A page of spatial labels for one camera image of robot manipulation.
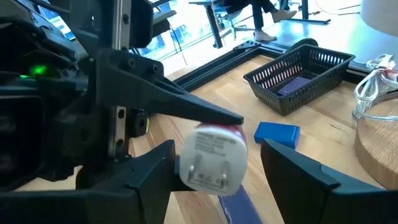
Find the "dark metal table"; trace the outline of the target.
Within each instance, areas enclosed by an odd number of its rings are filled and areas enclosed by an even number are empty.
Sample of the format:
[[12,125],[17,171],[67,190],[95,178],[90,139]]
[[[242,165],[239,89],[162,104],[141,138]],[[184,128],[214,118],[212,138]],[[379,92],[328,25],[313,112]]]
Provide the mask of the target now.
[[[222,39],[228,34],[233,36],[233,40],[236,40],[237,27],[234,26],[233,12],[229,10],[229,6],[223,6],[223,0],[188,0],[189,4],[203,6],[206,11],[208,21],[210,23],[211,32],[214,37],[213,47],[220,49],[222,48]],[[220,34],[220,31],[226,29],[223,25],[222,20],[229,22],[228,30]]]

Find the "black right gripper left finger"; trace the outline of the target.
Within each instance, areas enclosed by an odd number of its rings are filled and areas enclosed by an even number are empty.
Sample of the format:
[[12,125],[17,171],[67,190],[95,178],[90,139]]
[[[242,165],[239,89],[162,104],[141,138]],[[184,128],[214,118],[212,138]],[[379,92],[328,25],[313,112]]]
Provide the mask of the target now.
[[130,157],[111,169],[96,185],[108,196],[101,200],[105,224],[163,224],[174,181],[175,142]]

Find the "crimson and white wall charger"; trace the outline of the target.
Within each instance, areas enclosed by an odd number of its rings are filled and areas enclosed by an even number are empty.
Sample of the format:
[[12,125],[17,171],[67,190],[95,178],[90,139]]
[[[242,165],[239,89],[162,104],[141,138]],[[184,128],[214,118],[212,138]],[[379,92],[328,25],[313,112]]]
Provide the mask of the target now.
[[211,195],[235,194],[248,168],[242,126],[199,124],[186,135],[180,152],[180,178],[190,188]]

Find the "person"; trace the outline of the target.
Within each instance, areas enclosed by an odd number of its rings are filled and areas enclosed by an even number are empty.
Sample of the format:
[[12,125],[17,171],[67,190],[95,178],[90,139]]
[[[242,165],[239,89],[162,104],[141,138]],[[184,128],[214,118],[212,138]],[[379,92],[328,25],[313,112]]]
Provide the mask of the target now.
[[291,19],[297,11],[277,9],[270,0],[217,0],[217,6],[229,7],[230,9],[242,9],[249,4],[252,6],[252,17],[254,20],[254,40],[258,42],[269,42],[277,39],[263,31],[264,20],[262,12],[270,13],[274,23]]

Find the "white cylinder table lamp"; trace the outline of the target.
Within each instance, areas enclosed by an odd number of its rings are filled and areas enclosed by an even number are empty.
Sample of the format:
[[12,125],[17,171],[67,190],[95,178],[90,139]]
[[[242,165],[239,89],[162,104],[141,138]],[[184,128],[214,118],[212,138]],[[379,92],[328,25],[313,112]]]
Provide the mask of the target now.
[[[398,37],[398,0],[362,0],[362,20]],[[398,190],[398,55],[366,62],[369,74],[355,87],[354,150],[365,171],[383,187]]]

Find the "black plastic slotted basket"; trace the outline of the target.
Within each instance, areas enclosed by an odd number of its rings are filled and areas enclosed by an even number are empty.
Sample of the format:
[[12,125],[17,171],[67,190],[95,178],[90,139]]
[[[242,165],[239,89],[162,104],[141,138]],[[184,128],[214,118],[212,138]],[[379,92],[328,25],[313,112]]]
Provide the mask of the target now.
[[[265,105],[288,115],[335,89],[355,55],[304,44],[245,74],[255,96]],[[285,96],[277,91],[297,77],[310,81]]]

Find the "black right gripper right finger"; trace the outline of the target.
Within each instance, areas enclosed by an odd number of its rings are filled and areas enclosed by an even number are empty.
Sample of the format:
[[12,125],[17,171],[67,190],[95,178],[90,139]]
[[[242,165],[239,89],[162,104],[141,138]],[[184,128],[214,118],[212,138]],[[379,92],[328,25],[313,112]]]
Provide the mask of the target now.
[[272,140],[261,144],[268,184],[285,224],[371,224],[375,187]]

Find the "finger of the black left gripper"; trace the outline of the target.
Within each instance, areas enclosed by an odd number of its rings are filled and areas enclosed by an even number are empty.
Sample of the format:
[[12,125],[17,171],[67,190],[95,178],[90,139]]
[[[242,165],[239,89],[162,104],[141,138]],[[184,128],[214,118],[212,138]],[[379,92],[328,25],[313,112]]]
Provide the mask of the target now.
[[180,156],[175,156],[174,162],[174,191],[194,191],[194,189],[185,185],[180,178]]
[[184,90],[163,75],[163,65],[125,51],[99,51],[96,102],[142,109],[207,124],[242,124],[243,117]]

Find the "black aluminium table frame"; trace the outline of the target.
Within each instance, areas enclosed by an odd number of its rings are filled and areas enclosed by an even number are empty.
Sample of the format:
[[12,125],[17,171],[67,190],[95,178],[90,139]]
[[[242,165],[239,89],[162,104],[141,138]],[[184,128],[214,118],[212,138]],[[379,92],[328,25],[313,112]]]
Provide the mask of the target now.
[[304,38],[289,47],[283,44],[265,44],[248,40],[218,58],[182,75],[174,82],[187,91],[193,91],[258,55],[277,58],[302,44],[317,45],[318,43],[313,38]]

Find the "small blue box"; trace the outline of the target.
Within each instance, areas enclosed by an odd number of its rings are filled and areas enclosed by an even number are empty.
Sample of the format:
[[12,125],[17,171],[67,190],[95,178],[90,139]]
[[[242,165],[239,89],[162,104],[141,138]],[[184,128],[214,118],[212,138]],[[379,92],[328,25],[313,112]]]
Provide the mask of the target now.
[[292,124],[260,122],[254,141],[260,144],[263,139],[271,139],[284,146],[296,149],[300,138],[300,127]]

